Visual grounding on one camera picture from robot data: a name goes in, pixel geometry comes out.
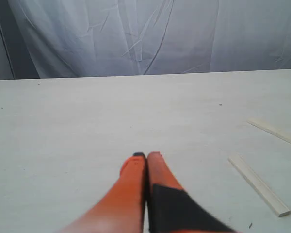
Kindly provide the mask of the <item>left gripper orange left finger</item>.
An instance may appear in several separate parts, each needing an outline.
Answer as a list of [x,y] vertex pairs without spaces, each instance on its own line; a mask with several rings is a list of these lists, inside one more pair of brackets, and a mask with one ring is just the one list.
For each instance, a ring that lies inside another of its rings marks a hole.
[[122,165],[120,176],[105,196],[61,233],[141,233],[144,228],[147,166],[142,152]]

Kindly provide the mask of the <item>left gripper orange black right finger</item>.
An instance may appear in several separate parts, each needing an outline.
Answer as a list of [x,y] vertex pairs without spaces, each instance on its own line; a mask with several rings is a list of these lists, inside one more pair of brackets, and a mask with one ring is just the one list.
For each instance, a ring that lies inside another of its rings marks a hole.
[[151,233],[234,233],[197,204],[170,171],[160,152],[147,157]]

